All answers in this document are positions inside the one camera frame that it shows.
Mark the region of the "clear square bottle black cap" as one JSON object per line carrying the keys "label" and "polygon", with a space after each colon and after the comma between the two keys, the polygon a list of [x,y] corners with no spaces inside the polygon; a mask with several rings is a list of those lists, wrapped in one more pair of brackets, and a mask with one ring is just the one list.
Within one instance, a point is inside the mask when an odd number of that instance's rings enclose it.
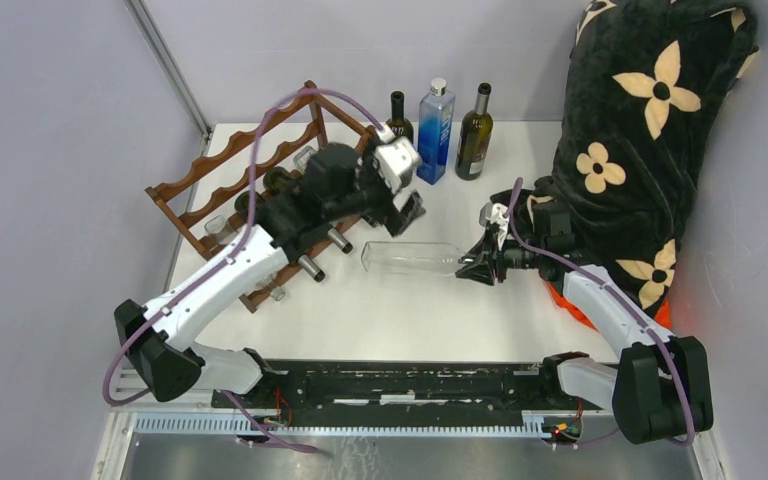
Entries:
{"label": "clear square bottle black cap", "polygon": [[313,146],[306,145],[303,148],[301,148],[293,157],[293,164],[295,166],[295,169],[303,175],[306,170],[307,166],[310,163],[311,159],[320,151],[319,148],[314,148]]}

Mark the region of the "clear round glass bottle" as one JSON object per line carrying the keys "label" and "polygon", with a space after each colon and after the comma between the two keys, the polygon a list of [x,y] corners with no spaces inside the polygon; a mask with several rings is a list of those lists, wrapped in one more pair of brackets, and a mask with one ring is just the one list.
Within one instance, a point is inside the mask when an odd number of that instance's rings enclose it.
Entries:
{"label": "clear round glass bottle", "polygon": [[366,272],[388,275],[454,276],[475,257],[442,242],[368,241],[361,252]]}

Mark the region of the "blue square glass bottle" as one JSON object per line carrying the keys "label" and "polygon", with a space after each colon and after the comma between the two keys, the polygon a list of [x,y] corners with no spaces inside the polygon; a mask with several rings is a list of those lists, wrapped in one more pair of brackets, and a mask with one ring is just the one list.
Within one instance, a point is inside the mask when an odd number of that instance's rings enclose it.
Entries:
{"label": "blue square glass bottle", "polygon": [[419,103],[417,151],[421,163],[417,175],[428,184],[437,183],[445,174],[456,96],[447,81],[434,78],[429,92]]}

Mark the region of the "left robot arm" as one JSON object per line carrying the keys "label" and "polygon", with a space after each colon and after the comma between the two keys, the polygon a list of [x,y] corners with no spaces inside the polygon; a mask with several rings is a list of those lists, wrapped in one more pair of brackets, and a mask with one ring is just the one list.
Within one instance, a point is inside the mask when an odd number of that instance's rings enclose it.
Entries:
{"label": "left robot arm", "polygon": [[396,237],[425,210],[417,192],[403,206],[397,195],[421,158],[399,137],[363,153],[329,143],[307,159],[303,173],[257,204],[254,224],[177,287],[145,304],[126,300],[114,311],[125,355],[159,402],[194,387],[234,392],[250,407],[266,405],[274,381],[252,349],[197,343],[201,332],[232,303],[330,239],[335,224],[360,216]]}

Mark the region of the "brown wooden wine rack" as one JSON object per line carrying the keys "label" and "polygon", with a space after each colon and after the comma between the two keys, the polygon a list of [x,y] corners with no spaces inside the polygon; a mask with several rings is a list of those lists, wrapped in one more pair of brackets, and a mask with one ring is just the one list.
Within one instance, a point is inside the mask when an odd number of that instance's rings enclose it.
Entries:
{"label": "brown wooden wine rack", "polygon": [[333,95],[312,94],[315,86],[306,81],[302,97],[268,108],[256,123],[216,125],[205,154],[192,162],[182,179],[147,188],[152,202],[182,236],[170,287],[220,252],[205,232],[208,220],[223,215],[233,228],[243,229],[245,220],[235,213],[233,203],[250,187],[247,169],[252,158],[261,179],[276,166],[296,170],[293,157],[306,145],[339,142],[361,151],[374,138],[376,124],[368,115]]}

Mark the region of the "green wine bottle brown label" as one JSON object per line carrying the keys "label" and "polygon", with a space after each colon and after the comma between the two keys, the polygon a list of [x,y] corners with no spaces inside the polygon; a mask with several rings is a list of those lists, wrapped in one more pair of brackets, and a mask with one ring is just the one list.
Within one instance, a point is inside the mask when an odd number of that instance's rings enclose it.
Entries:
{"label": "green wine bottle brown label", "polygon": [[[235,213],[243,220],[248,215],[248,202],[250,198],[249,192],[241,193],[234,201]],[[314,260],[307,254],[300,255],[297,259],[297,265],[306,271],[316,282],[322,282],[326,278],[325,272],[314,262]]]}

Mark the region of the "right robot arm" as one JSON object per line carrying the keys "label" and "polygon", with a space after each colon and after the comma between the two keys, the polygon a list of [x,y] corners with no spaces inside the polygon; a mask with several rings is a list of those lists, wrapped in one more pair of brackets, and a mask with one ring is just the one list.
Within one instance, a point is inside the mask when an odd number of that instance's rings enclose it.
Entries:
{"label": "right robot arm", "polygon": [[511,270],[535,269],[618,356],[615,366],[582,352],[545,358],[537,382],[545,405],[562,408],[578,397],[612,413],[636,445],[692,438],[712,428],[704,346],[692,336],[676,336],[621,292],[584,247],[565,205],[488,203],[479,223],[484,233],[459,259],[457,278],[493,286]]}

